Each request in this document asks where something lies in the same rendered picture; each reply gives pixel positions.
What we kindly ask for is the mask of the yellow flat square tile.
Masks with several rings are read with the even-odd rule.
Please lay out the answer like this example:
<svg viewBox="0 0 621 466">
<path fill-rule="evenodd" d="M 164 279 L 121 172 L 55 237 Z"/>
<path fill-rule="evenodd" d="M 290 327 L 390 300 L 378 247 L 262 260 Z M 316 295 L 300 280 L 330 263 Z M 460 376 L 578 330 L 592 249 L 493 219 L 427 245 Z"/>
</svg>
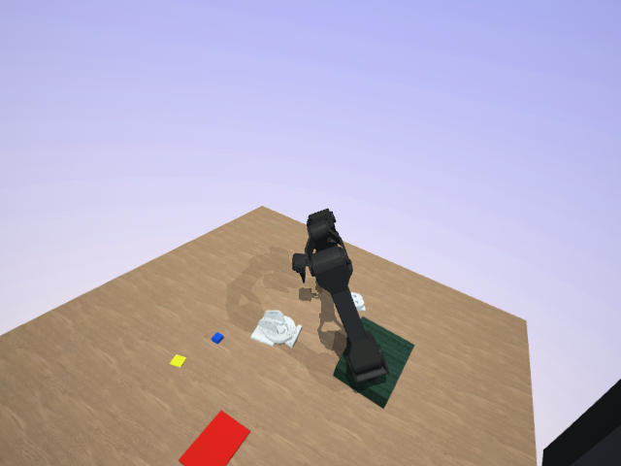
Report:
<svg viewBox="0 0 621 466">
<path fill-rule="evenodd" d="M 171 361 L 170 365 L 176 366 L 176 367 L 181 367 L 181 365 L 183 364 L 183 362 L 185 361 L 186 357 L 184 356 L 180 356 L 180 355 L 175 355 L 175 357 L 173 358 L 173 360 Z"/>
</svg>

